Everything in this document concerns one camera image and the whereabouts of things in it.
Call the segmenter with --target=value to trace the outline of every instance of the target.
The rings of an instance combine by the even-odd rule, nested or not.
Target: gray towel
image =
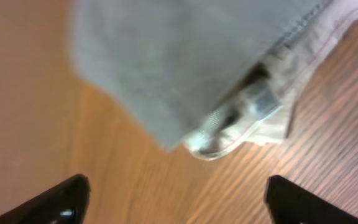
[[[77,0],[75,65],[171,148],[328,2]]]

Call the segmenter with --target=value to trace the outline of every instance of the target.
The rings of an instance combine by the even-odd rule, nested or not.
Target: wooden surface
[[[69,5],[0,0],[0,213],[82,172],[86,223],[270,223],[262,199],[273,174],[358,216],[358,23],[302,94],[284,145],[202,162],[160,150],[73,77]]]

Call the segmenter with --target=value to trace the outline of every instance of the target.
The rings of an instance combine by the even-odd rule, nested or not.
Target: brown wood surface
[[[166,153],[73,77],[70,2],[0,0],[0,213],[82,172],[86,223],[270,223],[280,174],[358,217],[358,22],[302,94],[289,140],[213,162]]]

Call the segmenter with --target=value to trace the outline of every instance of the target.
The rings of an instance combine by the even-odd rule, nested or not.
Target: folded cloth
[[[237,108],[241,114],[237,121],[219,129],[209,126],[211,119],[214,123],[223,123],[235,113],[228,109],[223,113],[218,109],[220,113],[212,113],[203,125],[184,138],[190,152],[200,159],[211,160],[229,154],[243,142],[281,143],[287,134],[295,101],[319,64],[356,19],[358,1],[336,0],[329,4],[298,37],[274,49],[260,61],[269,77],[259,80],[264,87],[258,85],[259,96],[253,94],[253,97],[263,100],[250,99],[247,92],[253,85],[246,86],[235,99],[222,106]]]
[[[74,62],[172,148],[330,0],[76,0]]]

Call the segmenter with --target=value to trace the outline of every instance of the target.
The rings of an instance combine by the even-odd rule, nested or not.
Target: wooden floor
[[[0,214],[81,172],[86,223],[271,223],[263,195],[274,174],[358,217],[358,22],[302,94],[284,145],[203,162],[159,149],[76,79],[70,4],[0,0]]]

